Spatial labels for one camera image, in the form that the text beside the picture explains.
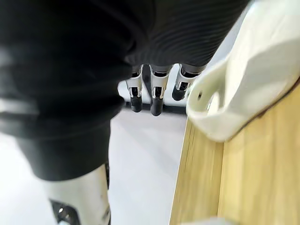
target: wooden surface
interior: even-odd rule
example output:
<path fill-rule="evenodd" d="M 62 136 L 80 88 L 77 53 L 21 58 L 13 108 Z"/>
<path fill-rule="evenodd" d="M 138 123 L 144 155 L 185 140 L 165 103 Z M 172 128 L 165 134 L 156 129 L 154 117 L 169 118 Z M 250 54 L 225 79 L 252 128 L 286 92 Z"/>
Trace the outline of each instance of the wooden surface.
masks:
<path fill-rule="evenodd" d="M 222 144 L 187 127 L 170 224 L 216 214 L 240 225 L 300 224 L 300 86 L 224 144 L 222 167 Z M 220 177 L 212 167 L 222 176 L 210 202 Z"/>
<path fill-rule="evenodd" d="M 223 144 L 207 139 L 188 120 L 170 224 L 216 216 Z"/>

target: gray floor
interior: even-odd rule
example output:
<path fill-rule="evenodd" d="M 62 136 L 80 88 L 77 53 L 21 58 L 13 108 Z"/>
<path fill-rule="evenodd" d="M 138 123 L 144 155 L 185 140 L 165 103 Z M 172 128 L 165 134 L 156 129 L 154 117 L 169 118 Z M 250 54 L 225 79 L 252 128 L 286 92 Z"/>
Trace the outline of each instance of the gray floor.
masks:
<path fill-rule="evenodd" d="M 112 225 L 167 225 L 186 117 L 123 110 L 110 141 Z M 0 224 L 55 225 L 13 138 L 0 135 Z"/>

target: black fabric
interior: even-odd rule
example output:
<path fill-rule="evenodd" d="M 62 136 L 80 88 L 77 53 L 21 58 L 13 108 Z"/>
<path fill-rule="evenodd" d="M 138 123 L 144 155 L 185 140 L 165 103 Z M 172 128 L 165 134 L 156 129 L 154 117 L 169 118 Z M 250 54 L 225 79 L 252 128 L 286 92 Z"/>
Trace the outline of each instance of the black fabric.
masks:
<path fill-rule="evenodd" d="M 0 1 L 0 131 L 41 179 L 92 171 L 108 160 L 131 65 L 205 65 L 247 2 Z"/>

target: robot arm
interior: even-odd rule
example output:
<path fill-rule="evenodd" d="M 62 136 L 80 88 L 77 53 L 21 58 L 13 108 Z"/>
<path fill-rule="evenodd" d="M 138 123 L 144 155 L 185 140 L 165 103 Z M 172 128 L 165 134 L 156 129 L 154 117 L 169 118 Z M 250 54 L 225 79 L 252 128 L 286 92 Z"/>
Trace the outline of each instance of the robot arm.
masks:
<path fill-rule="evenodd" d="M 1 1 L 0 131 L 16 137 L 58 223 L 110 223 L 110 120 L 132 65 L 152 65 L 151 111 L 160 114 L 169 66 L 182 64 L 174 90 L 180 99 L 247 3 Z M 136 73 L 127 85 L 139 111 Z"/>

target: robotic finger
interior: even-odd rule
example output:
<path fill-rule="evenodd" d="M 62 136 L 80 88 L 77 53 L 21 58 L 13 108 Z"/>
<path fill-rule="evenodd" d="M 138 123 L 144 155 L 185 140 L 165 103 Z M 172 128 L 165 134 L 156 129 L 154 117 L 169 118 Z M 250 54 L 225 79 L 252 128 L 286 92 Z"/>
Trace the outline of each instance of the robotic finger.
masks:
<path fill-rule="evenodd" d="M 173 65 L 155 66 L 151 65 L 151 113 L 159 116 L 163 109 L 165 89 L 167 87 L 169 73 Z"/>
<path fill-rule="evenodd" d="M 132 68 L 132 77 L 126 80 L 127 89 L 130 94 L 132 111 L 138 113 L 142 110 L 142 66 Z"/>
<path fill-rule="evenodd" d="M 196 67 L 188 64 L 181 64 L 177 74 L 176 83 L 172 97 L 175 101 L 184 99 L 187 89 L 193 84 L 194 80 L 206 68 L 205 66 Z"/>

